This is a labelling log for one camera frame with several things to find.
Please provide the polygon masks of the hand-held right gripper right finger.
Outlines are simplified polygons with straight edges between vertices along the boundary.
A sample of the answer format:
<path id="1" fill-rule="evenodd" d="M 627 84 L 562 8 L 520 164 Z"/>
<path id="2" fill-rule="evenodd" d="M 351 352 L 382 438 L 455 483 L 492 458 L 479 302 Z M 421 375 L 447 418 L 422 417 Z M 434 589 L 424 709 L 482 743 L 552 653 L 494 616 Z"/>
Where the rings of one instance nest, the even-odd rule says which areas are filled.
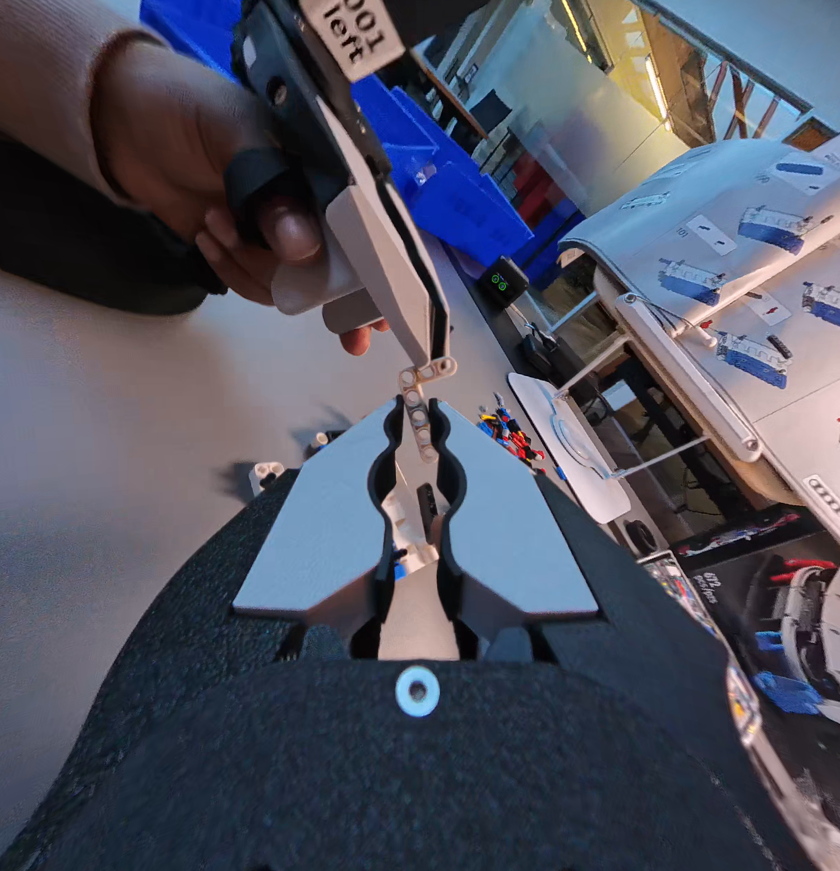
<path id="1" fill-rule="evenodd" d="M 504 630 L 597 619 L 537 476 L 447 402 L 430 400 L 429 413 L 448 505 L 436 570 L 447 618 L 490 643 Z"/>

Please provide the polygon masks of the pile of mixed lego pieces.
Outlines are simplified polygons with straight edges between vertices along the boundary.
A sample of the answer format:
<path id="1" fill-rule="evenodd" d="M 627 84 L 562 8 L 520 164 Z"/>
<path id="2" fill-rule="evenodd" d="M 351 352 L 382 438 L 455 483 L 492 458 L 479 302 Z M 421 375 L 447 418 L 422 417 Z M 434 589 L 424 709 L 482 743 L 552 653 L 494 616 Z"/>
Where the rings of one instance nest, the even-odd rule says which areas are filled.
<path id="1" fill-rule="evenodd" d="M 542 468 L 542 463 L 545 461 L 544 451 L 533 447 L 532 439 L 505 407 L 501 394 L 495 392 L 493 396 L 494 408 L 479 406 L 477 426 L 521 463 L 528 466 L 532 472 L 545 475 L 546 472 Z"/>

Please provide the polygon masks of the person's left hand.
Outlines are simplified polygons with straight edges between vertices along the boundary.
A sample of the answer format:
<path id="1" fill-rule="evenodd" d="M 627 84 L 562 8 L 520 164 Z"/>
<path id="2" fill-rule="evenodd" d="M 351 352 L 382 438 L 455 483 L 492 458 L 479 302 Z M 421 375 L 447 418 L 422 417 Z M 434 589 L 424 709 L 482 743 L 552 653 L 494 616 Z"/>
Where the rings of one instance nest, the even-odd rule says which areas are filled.
<path id="1" fill-rule="evenodd" d="M 272 308 L 277 268 L 308 267 L 323 236 L 304 202 L 276 195 L 255 213 L 268 247 L 241 239 L 223 172 L 236 154 L 269 145 L 267 127 L 252 94 L 148 40 L 113 49 L 93 85 L 101 172 L 119 195 L 194 243 L 228 289 Z"/>

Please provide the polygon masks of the blue and white lego assembly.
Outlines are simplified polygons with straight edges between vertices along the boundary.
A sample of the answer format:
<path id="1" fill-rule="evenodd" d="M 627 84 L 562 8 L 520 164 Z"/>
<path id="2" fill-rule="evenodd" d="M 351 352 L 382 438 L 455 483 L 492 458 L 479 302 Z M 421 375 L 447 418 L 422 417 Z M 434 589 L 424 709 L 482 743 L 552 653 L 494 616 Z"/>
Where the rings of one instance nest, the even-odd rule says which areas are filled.
<path id="1" fill-rule="evenodd" d="M 382 501 L 382 507 L 391 520 L 394 578 L 397 582 L 437 559 L 435 548 L 426 542 L 425 533 L 414 522 L 411 505 L 410 490 L 403 472 L 396 465 L 396 484 Z"/>

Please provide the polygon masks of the white L-shaped lego beam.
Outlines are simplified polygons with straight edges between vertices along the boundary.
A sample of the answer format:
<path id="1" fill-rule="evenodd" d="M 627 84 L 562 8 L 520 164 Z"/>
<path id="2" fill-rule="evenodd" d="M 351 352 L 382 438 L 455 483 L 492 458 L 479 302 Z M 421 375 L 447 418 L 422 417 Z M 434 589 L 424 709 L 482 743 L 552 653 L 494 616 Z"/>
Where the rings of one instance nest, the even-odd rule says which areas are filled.
<path id="1" fill-rule="evenodd" d="M 456 360 L 451 356 L 443 356 L 424 367 L 407 367 L 399 375 L 400 392 L 410 429 L 414 434 L 419 455 L 426 464 L 437 462 L 437 451 L 433 445 L 432 423 L 424 388 L 454 376 L 457 370 Z"/>

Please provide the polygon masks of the white book stand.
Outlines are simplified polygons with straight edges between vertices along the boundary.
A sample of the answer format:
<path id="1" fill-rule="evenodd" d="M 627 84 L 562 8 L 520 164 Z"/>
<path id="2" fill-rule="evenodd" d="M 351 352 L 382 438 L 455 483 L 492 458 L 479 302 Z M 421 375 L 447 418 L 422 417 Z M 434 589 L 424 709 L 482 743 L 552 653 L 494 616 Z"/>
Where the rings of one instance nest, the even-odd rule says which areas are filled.
<path id="1" fill-rule="evenodd" d="M 669 333 L 658 307 L 638 294 L 627 293 L 616 299 L 615 311 L 620 323 L 610 343 L 561 387 L 517 373 L 508 376 L 521 409 L 564 473 L 578 504 L 601 525 L 623 519 L 633 510 L 628 477 L 646 473 L 676 455 L 710 445 L 732 466 L 756 463 L 764 452 L 757 431 L 703 376 Z M 669 451 L 626 466 L 612 463 L 600 438 L 592 434 L 586 415 L 571 398 L 572 389 L 581 381 L 623 357 L 627 362 L 635 358 L 646 369 L 656 389 L 693 433 L 682 440 L 675 430 L 668 438 Z"/>

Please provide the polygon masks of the person's left forearm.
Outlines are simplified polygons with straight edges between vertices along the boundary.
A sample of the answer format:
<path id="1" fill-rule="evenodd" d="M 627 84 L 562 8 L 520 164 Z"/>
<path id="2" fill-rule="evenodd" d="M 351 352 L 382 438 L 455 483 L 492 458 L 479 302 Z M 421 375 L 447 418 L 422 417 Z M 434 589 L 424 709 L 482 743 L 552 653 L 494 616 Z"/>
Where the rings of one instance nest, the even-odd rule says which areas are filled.
<path id="1" fill-rule="evenodd" d="M 129 204 L 104 168 L 92 106 L 103 66 L 136 45 L 173 52 L 105 2 L 0 1 L 0 138 Z"/>

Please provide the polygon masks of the black device with green lights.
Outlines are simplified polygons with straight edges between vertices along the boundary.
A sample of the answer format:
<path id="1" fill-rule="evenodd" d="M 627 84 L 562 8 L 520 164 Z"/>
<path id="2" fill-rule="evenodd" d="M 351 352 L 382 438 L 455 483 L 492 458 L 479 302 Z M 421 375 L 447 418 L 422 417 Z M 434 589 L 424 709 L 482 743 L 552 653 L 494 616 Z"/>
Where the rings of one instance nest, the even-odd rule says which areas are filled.
<path id="1" fill-rule="evenodd" d="M 501 311 L 528 290 L 530 281 L 512 259 L 501 256 L 484 270 L 478 284 L 484 297 Z"/>

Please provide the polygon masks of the blue plastic bin with label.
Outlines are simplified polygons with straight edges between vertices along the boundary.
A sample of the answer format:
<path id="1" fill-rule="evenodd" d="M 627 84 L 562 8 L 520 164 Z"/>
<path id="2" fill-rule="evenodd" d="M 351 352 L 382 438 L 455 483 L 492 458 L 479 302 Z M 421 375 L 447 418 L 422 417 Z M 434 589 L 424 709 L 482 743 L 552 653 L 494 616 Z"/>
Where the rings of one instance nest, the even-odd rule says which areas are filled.
<path id="1" fill-rule="evenodd" d="M 180 54 L 194 58 L 231 80 L 233 31 L 240 2 L 141 1 L 140 20 Z M 351 85 L 351 93 L 387 152 L 393 172 L 427 178 L 447 162 L 434 121 L 410 96 L 388 88 L 372 75 Z"/>

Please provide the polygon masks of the holographic sticker sheet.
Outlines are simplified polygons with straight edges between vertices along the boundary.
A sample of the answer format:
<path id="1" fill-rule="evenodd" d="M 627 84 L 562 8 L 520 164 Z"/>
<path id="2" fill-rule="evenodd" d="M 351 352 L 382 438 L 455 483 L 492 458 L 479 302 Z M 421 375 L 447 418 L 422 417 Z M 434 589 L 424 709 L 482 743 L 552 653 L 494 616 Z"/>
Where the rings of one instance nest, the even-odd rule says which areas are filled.
<path id="1" fill-rule="evenodd" d="M 641 558 L 637 564 L 653 577 L 663 590 L 713 637 L 724 640 L 713 622 L 700 594 L 693 588 L 687 574 L 682 570 L 672 550 L 662 550 Z"/>

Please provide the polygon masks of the lego instruction booklet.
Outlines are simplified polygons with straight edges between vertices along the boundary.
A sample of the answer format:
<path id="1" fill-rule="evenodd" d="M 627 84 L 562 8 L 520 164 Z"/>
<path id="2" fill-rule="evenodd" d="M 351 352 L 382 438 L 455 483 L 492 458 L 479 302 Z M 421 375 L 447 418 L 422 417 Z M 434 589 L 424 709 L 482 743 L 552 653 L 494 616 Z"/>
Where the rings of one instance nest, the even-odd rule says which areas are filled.
<path id="1" fill-rule="evenodd" d="M 840 543 L 840 134 L 685 152 L 557 248 L 736 477 Z"/>

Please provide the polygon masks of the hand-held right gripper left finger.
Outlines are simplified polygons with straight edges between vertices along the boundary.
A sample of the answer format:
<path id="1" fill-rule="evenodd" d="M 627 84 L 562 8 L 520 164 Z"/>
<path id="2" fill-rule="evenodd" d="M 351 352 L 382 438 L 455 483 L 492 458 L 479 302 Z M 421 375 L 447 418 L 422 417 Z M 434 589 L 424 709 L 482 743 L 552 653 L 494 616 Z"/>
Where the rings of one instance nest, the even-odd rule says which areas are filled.
<path id="1" fill-rule="evenodd" d="M 356 659 L 380 659 L 395 590 L 393 522 L 404 400 L 387 400 L 298 471 L 232 602 L 240 616 L 332 629 Z"/>

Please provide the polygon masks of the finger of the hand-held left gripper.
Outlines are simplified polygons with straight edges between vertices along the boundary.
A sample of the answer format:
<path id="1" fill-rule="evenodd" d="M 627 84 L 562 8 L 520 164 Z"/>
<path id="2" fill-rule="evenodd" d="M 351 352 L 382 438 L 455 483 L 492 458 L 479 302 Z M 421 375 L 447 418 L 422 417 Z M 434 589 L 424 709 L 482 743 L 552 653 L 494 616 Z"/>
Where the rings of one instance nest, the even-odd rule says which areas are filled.
<path id="1" fill-rule="evenodd" d="M 449 355 L 449 308 L 432 258 L 410 212 L 392 180 L 382 182 L 382 204 L 403 242 L 408 262 L 425 289 L 428 339 L 424 341 L 429 361 Z"/>
<path id="2" fill-rule="evenodd" d="M 341 296 L 323 306 L 328 331 L 346 334 L 382 319 L 413 365 L 430 363 L 430 292 L 375 184 L 350 185 L 327 207 L 326 221 L 337 244 L 335 259 L 349 271 L 336 279 Z"/>

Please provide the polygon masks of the large black power adapter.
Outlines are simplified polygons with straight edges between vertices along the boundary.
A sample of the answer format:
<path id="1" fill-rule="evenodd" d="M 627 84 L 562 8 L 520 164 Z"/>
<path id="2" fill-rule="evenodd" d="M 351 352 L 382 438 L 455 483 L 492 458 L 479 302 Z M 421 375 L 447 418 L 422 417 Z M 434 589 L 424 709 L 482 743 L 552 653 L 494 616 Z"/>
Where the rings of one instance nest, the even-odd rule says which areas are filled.
<path id="1" fill-rule="evenodd" d="M 578 354 L 561 337 L 546 333 L 535 322 L 527 323 L 526 327 L 529 332 L 519 343 L 519 350 L 544 380 L 562 387 L 584 368 Z"/>

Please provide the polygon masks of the black lego box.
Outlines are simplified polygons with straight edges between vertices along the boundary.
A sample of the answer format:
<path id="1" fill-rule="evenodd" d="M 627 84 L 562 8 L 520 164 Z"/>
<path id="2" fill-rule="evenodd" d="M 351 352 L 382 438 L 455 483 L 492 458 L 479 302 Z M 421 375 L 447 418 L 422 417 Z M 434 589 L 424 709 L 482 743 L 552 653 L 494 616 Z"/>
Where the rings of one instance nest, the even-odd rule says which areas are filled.
<path id="1" fill-rule="evenodd" d="M 757 694 L 805 849 L 840 869 L 839 542 L 807 509 L 776 505 L 672 552 Z"/>

